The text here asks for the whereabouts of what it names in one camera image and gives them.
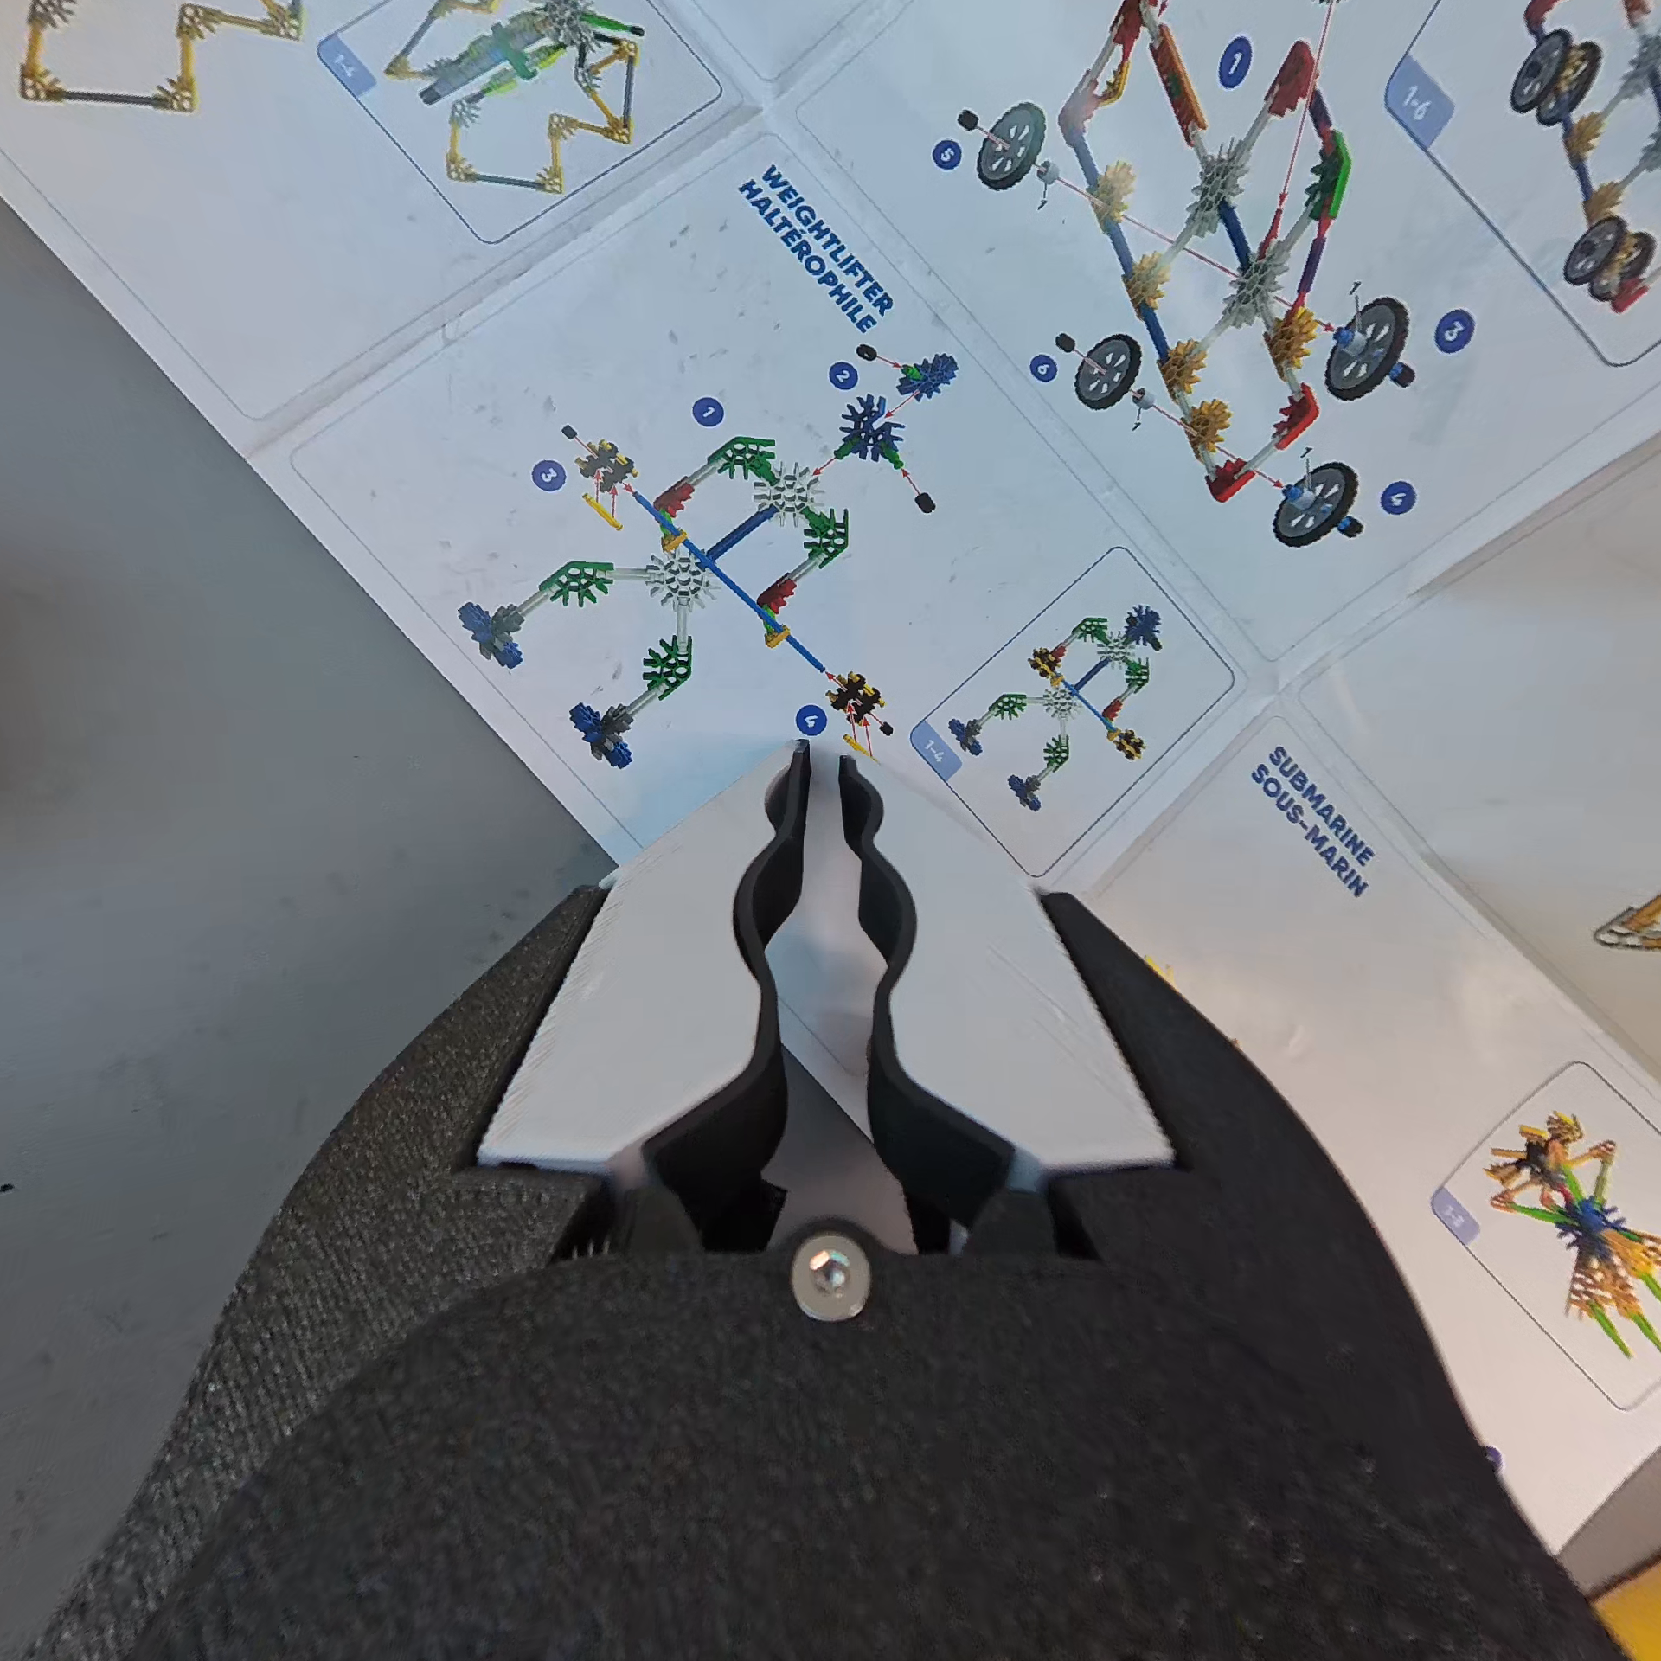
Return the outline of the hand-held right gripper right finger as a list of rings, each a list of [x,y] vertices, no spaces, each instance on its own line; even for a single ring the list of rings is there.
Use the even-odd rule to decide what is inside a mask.
[[[883,956],[867,1111],[905,1195],[973,1227],[994,1195],[1168,1167],[1174,1148],[1037,890],[878,765],[843,760],[859,923]]]

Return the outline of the toy instruction poster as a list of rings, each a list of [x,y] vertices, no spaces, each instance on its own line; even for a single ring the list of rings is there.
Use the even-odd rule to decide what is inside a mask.
[[[4,4],[4,198],[613,855],[791,731],[1658,1482],[1658,4]]]

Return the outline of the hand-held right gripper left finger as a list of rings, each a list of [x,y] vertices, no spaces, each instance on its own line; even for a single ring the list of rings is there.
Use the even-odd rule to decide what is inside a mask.
[[[771,1229],[788,1089],[767,949],[802,895],[810,750],[781,750],[615,873],[482,1139],[483,1167],[675,1195]]]

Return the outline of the grey desk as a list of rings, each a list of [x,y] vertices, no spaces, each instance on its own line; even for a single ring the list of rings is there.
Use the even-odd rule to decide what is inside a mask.
[[[874,1144],[840,741],[772,1227],[485,1167],[592,926],[497,729],[4,210],[4,1627],[30,1658],[1620,1658],[1324,1136],[1028,883],[1174,1150]]]

